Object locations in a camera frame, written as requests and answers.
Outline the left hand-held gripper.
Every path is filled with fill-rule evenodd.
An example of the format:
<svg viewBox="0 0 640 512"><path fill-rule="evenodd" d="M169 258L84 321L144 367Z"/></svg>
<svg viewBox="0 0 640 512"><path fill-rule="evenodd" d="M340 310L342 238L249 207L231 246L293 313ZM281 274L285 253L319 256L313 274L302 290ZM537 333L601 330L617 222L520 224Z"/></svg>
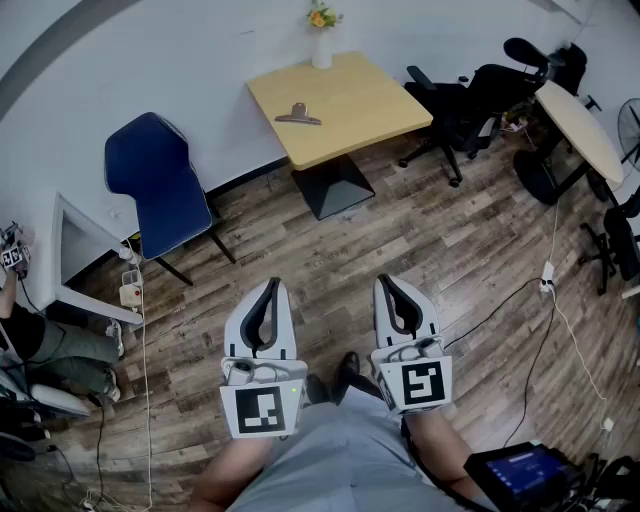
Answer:
<svg viewBox="0 0 640 512"><path fill-rule="evenodd" d="M234 439L286 437L296 431L308 366L297 357L289 295L280 278L251 290L225 324L220 394Z"/></svg>

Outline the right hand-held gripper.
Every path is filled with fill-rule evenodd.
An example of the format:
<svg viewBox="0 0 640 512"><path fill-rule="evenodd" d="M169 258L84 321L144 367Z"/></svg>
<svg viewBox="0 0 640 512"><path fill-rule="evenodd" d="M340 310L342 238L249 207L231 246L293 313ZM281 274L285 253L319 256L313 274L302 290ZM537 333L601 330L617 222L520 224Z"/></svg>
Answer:
<svg viewBox="0 0 640 512"><path fill-rule="evenodd" d="M374 327L379 348L369 356L372 378L390 414L429 411L452 401L452 358L433 303L416 287L389 274L374 284Z"/></svg>

